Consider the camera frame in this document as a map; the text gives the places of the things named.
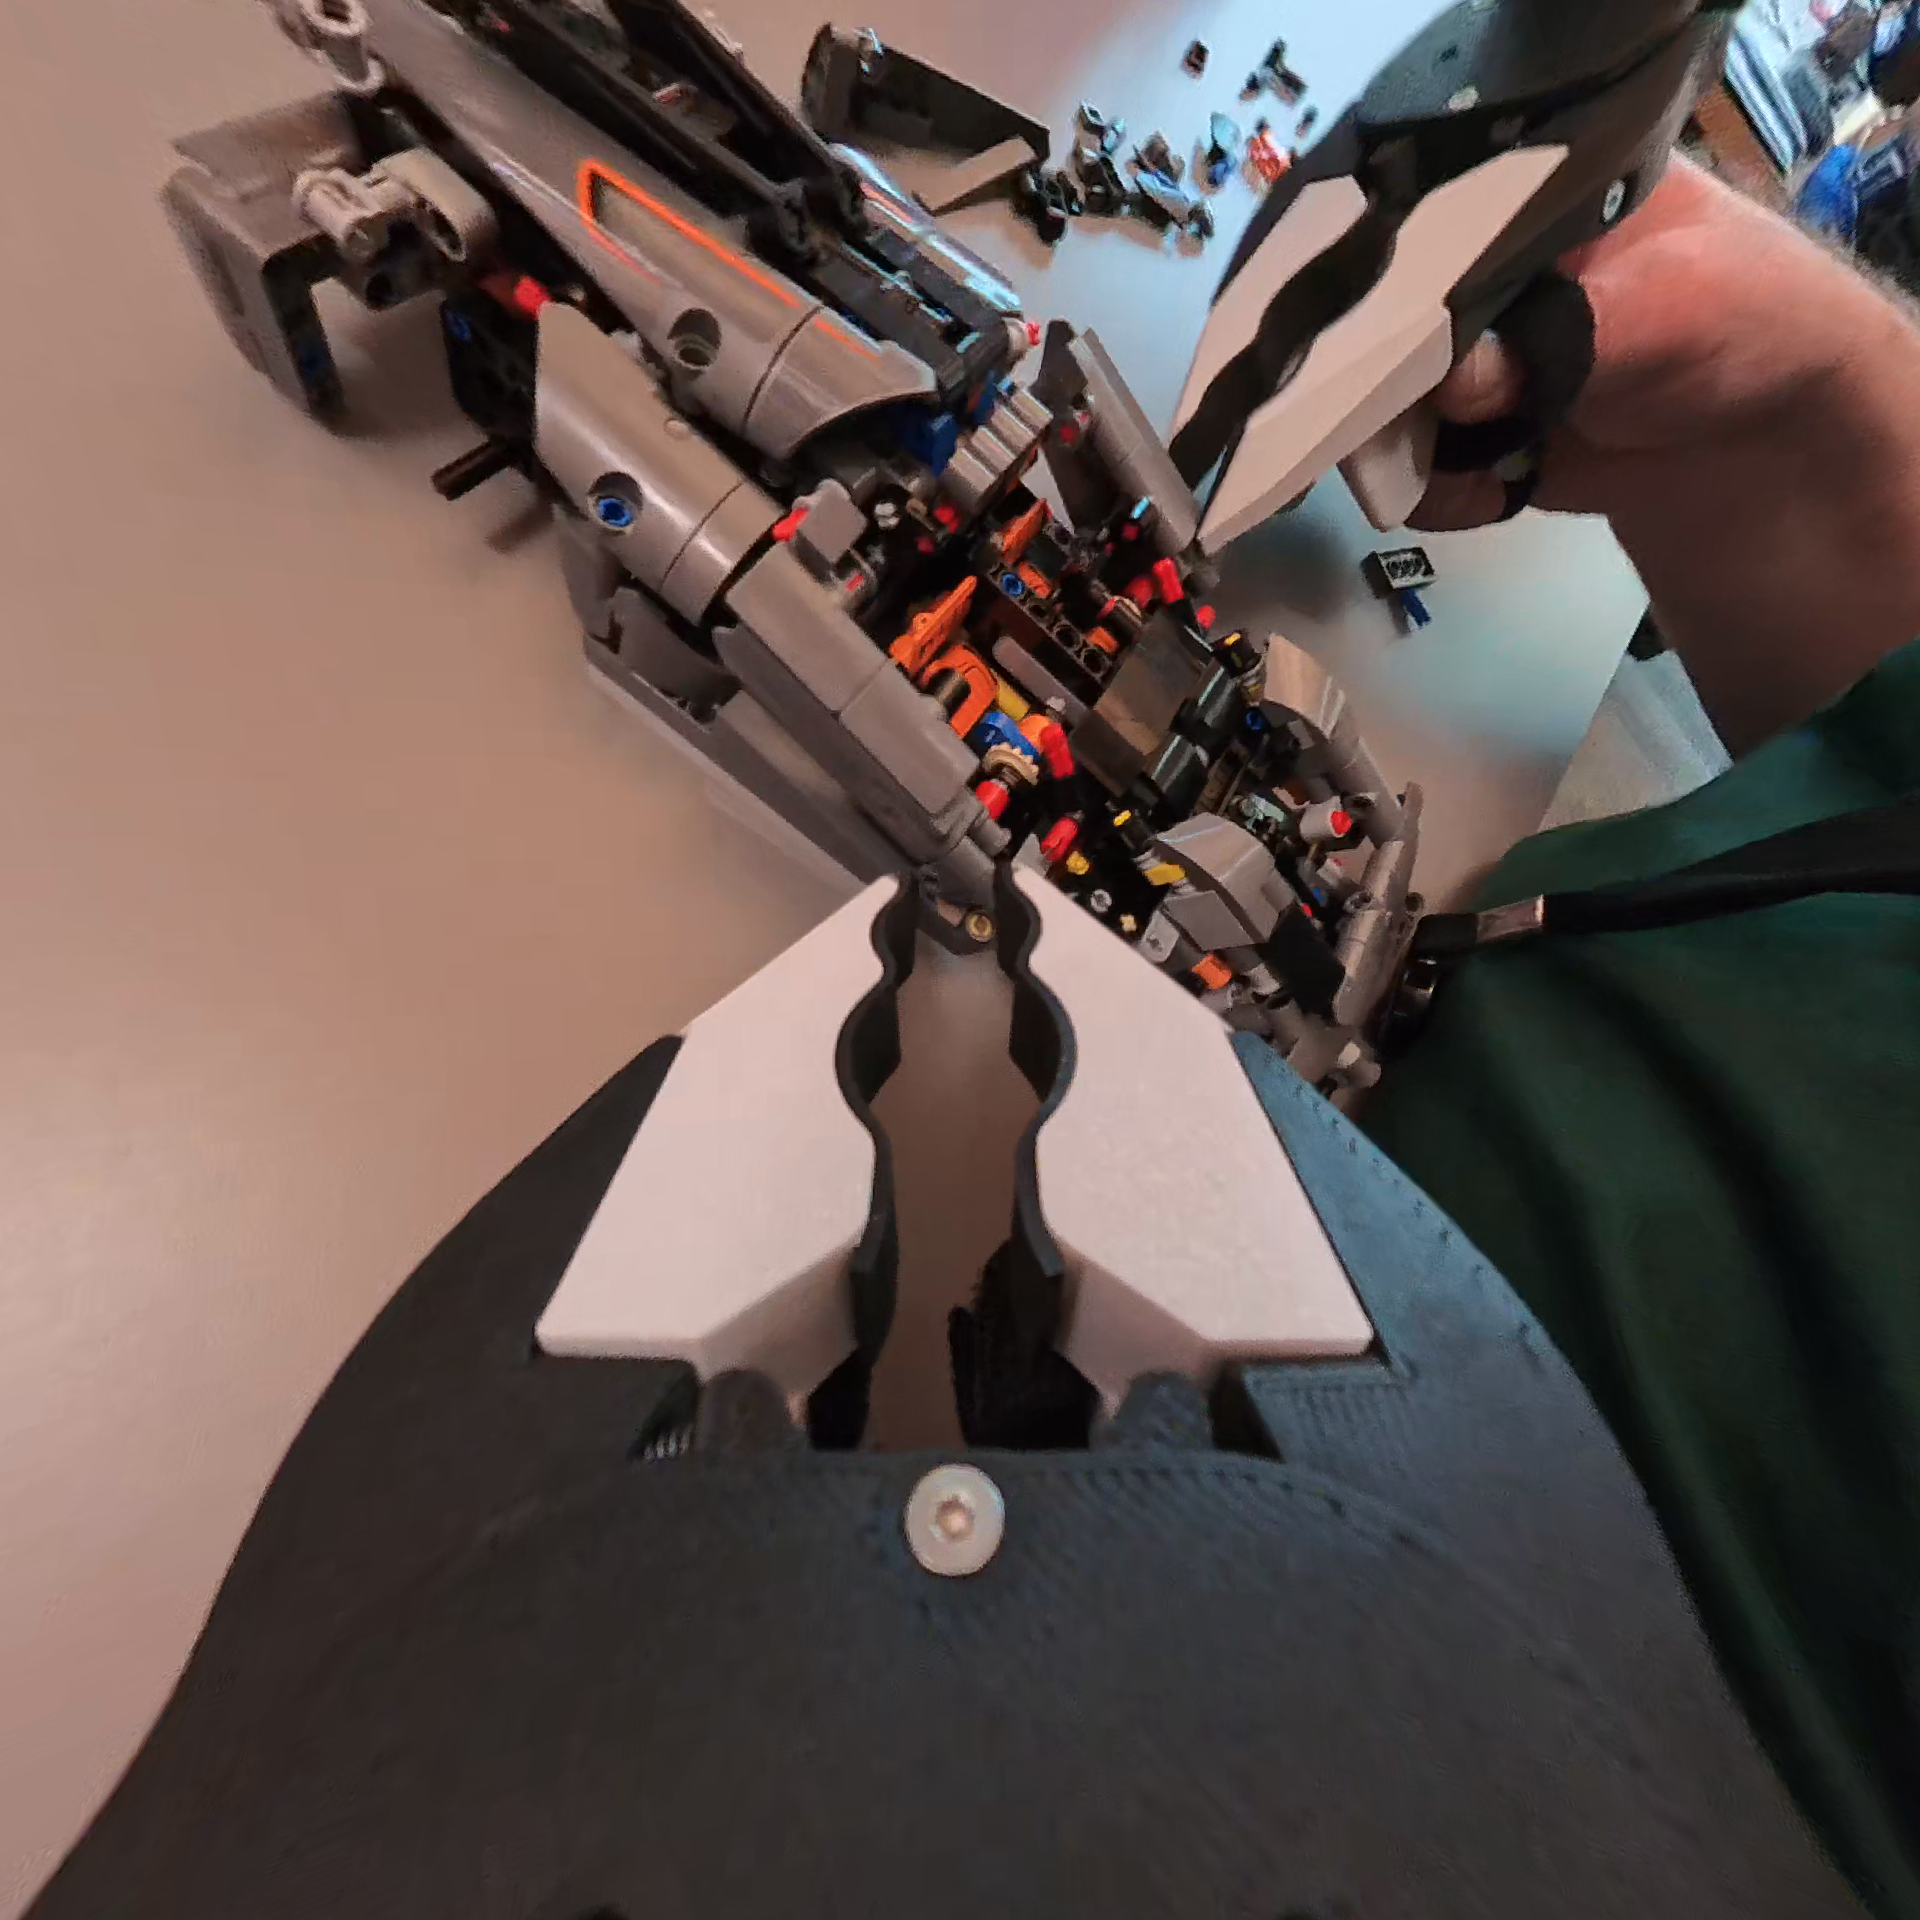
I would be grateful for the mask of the person's right forearm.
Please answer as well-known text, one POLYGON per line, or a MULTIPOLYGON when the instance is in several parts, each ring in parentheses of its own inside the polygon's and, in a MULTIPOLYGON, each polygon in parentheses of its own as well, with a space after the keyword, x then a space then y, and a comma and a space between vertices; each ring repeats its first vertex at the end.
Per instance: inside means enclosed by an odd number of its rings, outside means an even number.
POLYGON ((1694 403, 1619 517, 1719 741, 1747 757, 1918 628, 1915 316, 1848 279, 1787 357, 1694 403))

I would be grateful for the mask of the pile of small lego pieces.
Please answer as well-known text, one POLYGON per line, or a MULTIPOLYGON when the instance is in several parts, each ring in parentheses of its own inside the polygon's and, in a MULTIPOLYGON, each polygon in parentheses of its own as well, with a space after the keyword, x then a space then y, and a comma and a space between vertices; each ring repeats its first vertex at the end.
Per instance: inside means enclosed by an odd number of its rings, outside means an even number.
POLYGON ((1124 122, 1080 104, 1065 162, 1028 161, 1006 186, 1006 200, 1037 241, 1055 247, 1075 223, 1131 223, 1180 249, 1216 236, 1229 189, 1268 202, 1318 125, 1309 84, 1272 39, 1236 84, 1232 108, 1211 112, 1188 140, 1152 129, 1128 138, 1124 122))

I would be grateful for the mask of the grey lego car model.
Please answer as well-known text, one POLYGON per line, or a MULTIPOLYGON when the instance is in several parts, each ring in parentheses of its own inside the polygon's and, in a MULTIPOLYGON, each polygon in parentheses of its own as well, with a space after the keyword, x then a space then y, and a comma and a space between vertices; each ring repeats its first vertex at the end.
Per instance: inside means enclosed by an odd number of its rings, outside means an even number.
POLYGON ((1422 900, 1341 690, 1220 626, 1220 535, 1108 352, 685 4, 268 4, 326 88, 175 143, 229 341, 345 420, 317 291, 439 311, 551 511, 590 668, 830 873, 996 933, 999 865, 1320 1092, 1381 1075, 1422 900))

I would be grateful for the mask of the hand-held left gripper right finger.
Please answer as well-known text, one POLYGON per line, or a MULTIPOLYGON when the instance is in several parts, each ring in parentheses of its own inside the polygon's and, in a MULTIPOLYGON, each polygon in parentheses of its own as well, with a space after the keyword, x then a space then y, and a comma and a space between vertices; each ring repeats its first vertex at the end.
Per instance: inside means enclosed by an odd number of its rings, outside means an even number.
POLYGON ((1006 968, 1062 1021, 1033 1143, 1086 1380, 1356 1361, 1376 1329, 1232 1031, 1044 877, 999 873, 1006 968))

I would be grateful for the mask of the dark grey lego panel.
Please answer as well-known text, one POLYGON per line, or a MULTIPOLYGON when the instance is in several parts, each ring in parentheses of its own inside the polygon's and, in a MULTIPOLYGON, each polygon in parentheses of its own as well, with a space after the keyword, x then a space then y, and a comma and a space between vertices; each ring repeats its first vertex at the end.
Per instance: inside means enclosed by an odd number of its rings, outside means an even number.
POLYGON ((929 212, 1007 202, 1051 157, 1028 112, 879 39, 824 23, 799 72, 799 120, 820 140, 861 153, 918 153, 944 170, 913 195, 929 212))

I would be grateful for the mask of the person's right hand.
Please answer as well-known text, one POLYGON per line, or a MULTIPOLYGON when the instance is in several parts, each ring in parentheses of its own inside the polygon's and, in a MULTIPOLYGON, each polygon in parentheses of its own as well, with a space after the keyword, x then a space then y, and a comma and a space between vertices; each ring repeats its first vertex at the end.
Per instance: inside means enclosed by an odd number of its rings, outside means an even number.
POLYGON ((1790 432, 1828 426, 1900 308, 1833 251, 1676 161, 1646 203, 1564 264, 1593 367, 1537 456, 1537 512, 1701 530, 1741 522, 1790 432))

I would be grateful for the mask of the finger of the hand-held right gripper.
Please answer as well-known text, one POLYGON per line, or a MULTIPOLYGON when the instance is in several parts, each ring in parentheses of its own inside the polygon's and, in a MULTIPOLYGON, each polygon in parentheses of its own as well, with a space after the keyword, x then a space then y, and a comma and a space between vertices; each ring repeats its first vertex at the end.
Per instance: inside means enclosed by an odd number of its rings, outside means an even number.
POLYGON ((1384 268, 1384 217, 1356 176, 1287 176, 1245 241, 1175 407, 1177 469, 1216 466, 1384 268))
POLYGON ((1235 453, 1201 463, 1217 476, 1199 533, 1245 535, 1331 469, 1377 533, 1408 522, 1433 472, 1428 395, 1453 367, 1449 298, 1566 157, 1558 143, 1503 151, 1411 210, 1381 279, 1251 411, 1235 453))

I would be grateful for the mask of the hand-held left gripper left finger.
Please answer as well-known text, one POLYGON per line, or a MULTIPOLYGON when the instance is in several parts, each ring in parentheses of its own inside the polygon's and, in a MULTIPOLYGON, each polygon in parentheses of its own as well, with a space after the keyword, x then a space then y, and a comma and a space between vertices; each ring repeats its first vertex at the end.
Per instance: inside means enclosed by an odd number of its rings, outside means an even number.
POLYGON ((692 1020, 534 1323, 555 1359, 819 1387, 896 1317, 894 1155, 913 892, 869 885, 692 1020))

